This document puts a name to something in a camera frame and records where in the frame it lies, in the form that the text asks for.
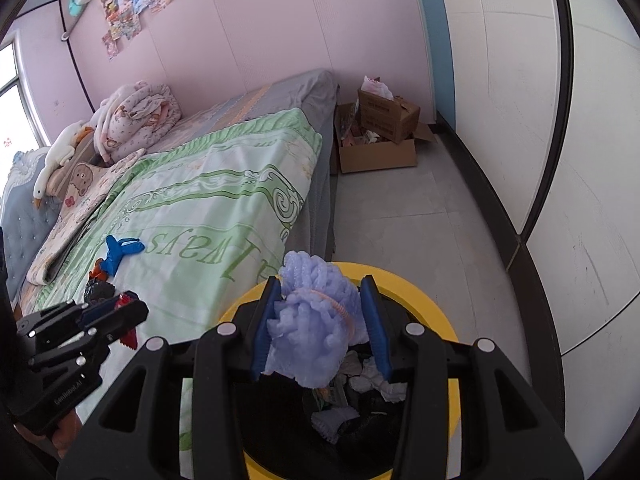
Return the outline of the person's left hand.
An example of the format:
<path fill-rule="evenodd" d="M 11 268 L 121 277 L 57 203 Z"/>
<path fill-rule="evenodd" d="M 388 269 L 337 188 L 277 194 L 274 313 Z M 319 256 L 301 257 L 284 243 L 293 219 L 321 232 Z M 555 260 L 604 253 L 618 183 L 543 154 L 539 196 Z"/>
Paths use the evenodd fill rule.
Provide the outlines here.
<path fill-rule="evenodd" d="M 58 422 L 58 426 L 50 434 L 33 434 L 20 424 L 16 424 L 14 428 L 26 441 L 62 460 L 81 432 L 82 422 L 73 410 Z"/>

